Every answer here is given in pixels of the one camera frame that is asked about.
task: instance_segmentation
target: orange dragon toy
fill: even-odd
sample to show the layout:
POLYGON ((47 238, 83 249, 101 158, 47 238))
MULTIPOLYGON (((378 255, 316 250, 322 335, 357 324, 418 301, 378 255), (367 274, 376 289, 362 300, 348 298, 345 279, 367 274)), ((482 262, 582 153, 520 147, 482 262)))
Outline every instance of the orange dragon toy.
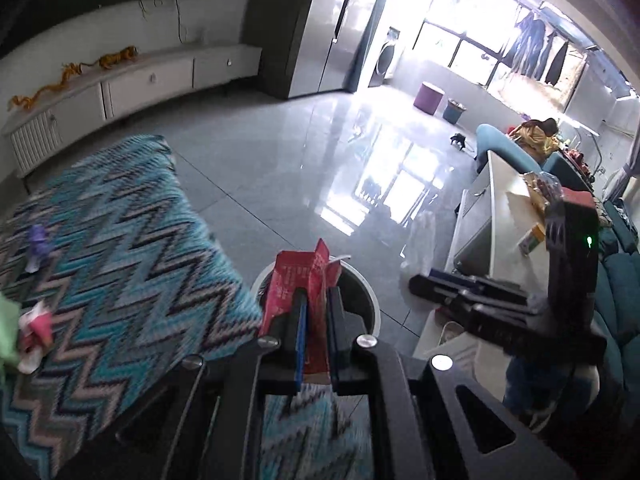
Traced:
POLYGON ((110 70, 113 65, 118 64, 121 61, 135 60, 137 55, 138 50, 134 46, 128 46, 127 48, 124 48, 123 50, 116 52, 115 54, 105 54, 100 59, 91 64, 69 63, 63 65, 62 78, 60 79, 59 83, 43 86, 34 94, 33 97, 14 95, 9 101, 9 108, 11 108, 12 105, 16 105, 21 106, 24 110, 30 110, 40 97, 40 94, 42 94, 43 92, 47 90, 50 92, 60 92, 64 90, 67 87, 71 76, 81 75, 83 66, 95 66, 96 64, 98 64, 100 65, 101 69, 110 70))

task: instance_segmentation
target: rug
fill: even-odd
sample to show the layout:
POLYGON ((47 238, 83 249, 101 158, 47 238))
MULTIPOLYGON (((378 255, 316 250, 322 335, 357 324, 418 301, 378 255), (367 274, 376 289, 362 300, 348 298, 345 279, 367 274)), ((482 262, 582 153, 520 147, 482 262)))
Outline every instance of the rug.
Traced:
MULTIPOLYGON (((5 430, 43 480, 183 356, 231 354, 262 318, 159 136, 87 157, 17 208, 0 235, 0 288, 54 313, 52 351, 35 374, 9 376, 1 399, 5 430), (36 223, 53 249, 27 274, 36 223)), ((306 386, 283 402, 268 402, 262 478, 372 477, 370 439, 330 388, 306 386)))

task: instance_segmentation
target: gray curtain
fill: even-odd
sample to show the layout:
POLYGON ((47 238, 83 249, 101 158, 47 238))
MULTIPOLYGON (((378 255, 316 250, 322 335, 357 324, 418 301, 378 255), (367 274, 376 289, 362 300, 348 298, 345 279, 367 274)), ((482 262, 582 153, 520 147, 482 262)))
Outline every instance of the gray curtain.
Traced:
POLYGON ((603 200, 622 196, 632 176, 640 176, 640 130, 636 132, 626 163, 609 180, 602 194, 603 200))

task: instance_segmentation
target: brown clothing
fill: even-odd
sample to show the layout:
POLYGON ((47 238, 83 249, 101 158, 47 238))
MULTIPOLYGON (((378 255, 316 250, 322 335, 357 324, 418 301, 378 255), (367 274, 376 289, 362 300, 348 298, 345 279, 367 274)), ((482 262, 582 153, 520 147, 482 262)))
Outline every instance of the brown clothing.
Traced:
POLYGON ((549 155, 560 149, 558 139, 547 137, 539 126, 518 126, 509 138, 520 146, 538 164, 543 164, 549 155))

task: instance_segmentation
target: purple stool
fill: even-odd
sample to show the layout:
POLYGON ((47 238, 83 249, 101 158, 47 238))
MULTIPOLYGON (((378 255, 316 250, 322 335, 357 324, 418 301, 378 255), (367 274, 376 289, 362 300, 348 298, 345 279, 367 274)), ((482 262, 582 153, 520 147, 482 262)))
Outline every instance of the purple stool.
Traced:
POLYGON ((436 113, 443 95, 444 92, 437 86, 430 85, 424 81, 420 86, 420 90, 418 90, 418 95, 415 97, 414 106, 426 114, 433 115, 436 113))

